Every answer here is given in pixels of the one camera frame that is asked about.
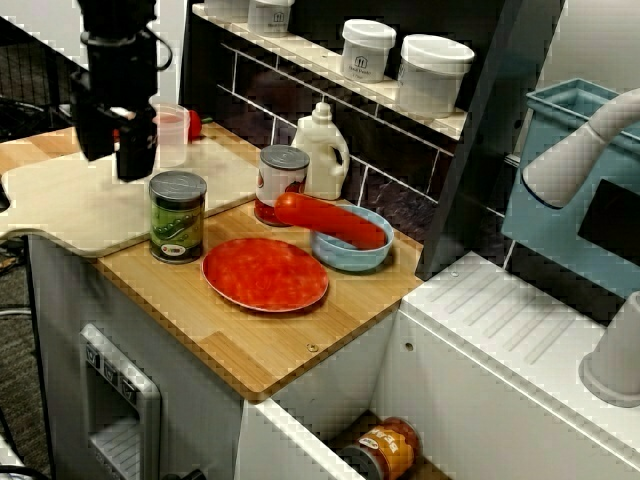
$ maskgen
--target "blue bowl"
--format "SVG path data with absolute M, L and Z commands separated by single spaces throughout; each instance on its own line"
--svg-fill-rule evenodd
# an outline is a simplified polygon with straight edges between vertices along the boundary
M 393 227 L 383 217 L 366 208 L 354 205 L 338 206 L 382 228 L 387 236 L 387 242 L 384 247 L 376 248 L 375 250 L 358 250 L 353 245 L 324 233 L 311 232 L 311 250 L 313 254 L 327 265 L 349 272 L 362 272 L 380 265 L 387 258 L 387 254 L 391 249 Z

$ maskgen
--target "faucet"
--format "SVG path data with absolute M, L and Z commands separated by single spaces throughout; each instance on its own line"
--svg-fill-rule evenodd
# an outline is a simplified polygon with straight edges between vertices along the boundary
M 560 209 L 585 182 L 596 161 L 623 128 L 640 121 L 640 89 L 619 95 L 591 119 L 522 171 L 522 183 L 538 201 Z M 640 291 L 629 295 L 595 350 L 579 367 L 582 383 L 618 407 L 640 405 Z
M 522 171 L 525 187 L 543 204 L 564 207 L 611 140 L 638 121 L 640 88 L 609 100 L 587 123 L 527 165 Z

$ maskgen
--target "green can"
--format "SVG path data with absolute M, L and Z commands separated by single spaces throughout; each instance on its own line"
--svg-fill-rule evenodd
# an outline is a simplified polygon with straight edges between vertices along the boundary
M 162 172 L 151 179 L 151 253 L 166 263 L 202 255 L 207 183 L 189 172 Z

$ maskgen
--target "tomato can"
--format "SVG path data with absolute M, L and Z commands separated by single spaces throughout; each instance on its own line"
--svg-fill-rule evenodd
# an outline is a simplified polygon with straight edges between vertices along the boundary
M 307 177 L 309 155 L 288 145 L 271 145 L 260 152 L 254 213 L 258 220 L 276 227 L 287 227 L 273 207 L 285 192 L 300 192 Z
M 419 454 L 417 432 L 396 417 L 388 418 L 339 452 L 367 480 L 396 480 L 411 468 Z
M 190 172 L 151 179 L 151 254 L 166 263 L 189 263 L 202 254 L 207 183 Z

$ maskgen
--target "white bottle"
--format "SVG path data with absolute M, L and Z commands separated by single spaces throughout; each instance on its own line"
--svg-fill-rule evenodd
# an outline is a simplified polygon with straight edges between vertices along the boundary
M 339 198 L 349 171 L 349 147 L 331 121 L 329 104 L 318 103 L 310 117 L 298 120 L 298 131 L 291 146 L 299 148 L 311 159 L 304 194 L 324 200 Z

